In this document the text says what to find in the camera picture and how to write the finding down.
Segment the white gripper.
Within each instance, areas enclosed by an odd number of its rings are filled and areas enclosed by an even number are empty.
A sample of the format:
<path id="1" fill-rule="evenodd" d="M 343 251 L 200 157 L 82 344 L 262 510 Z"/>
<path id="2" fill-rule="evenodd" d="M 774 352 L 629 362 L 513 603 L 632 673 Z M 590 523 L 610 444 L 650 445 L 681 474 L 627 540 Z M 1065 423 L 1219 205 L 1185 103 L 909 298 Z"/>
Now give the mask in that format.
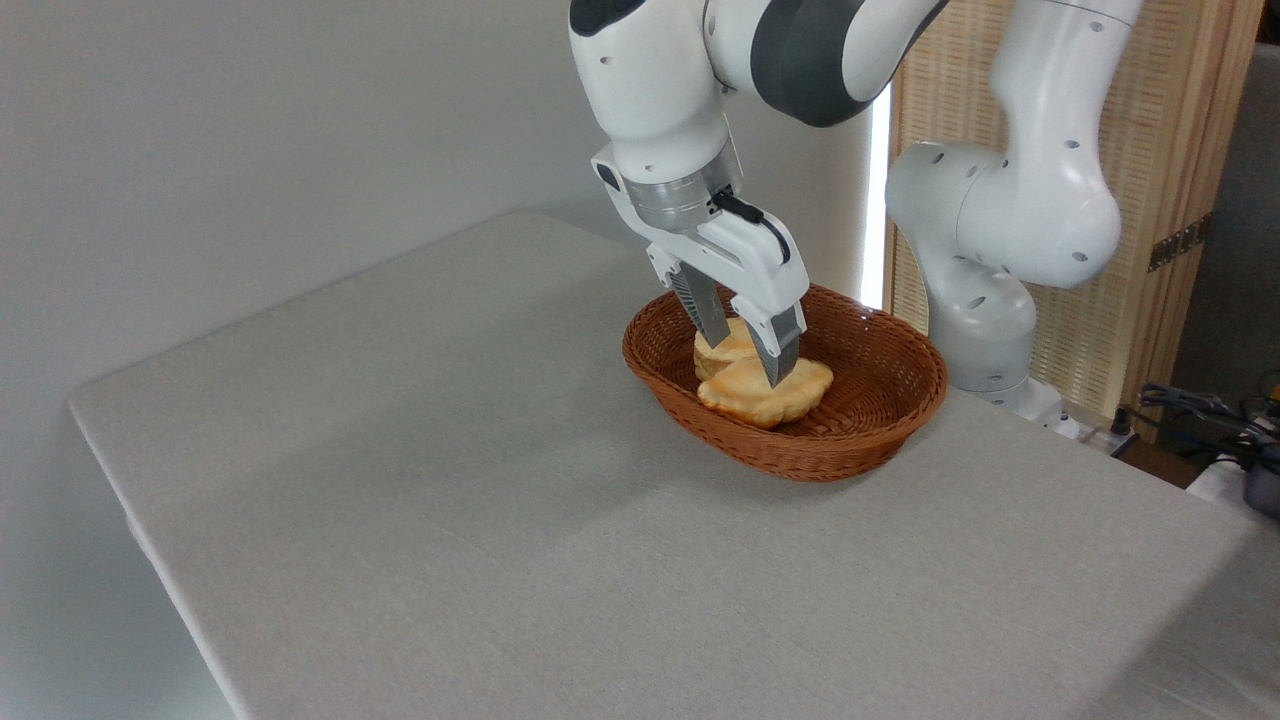
<path id="1" fill-rule="evenodd" d="M 718 295 L 724 287 L 771 388 L 782 383 L 799 360 L 806 329 L 799 301 L 809 287 L 785 224 L 739 199 L 728 179 L 612 179 L 608 193 L 707 345 L 716 348 L 731 336 Z"/>

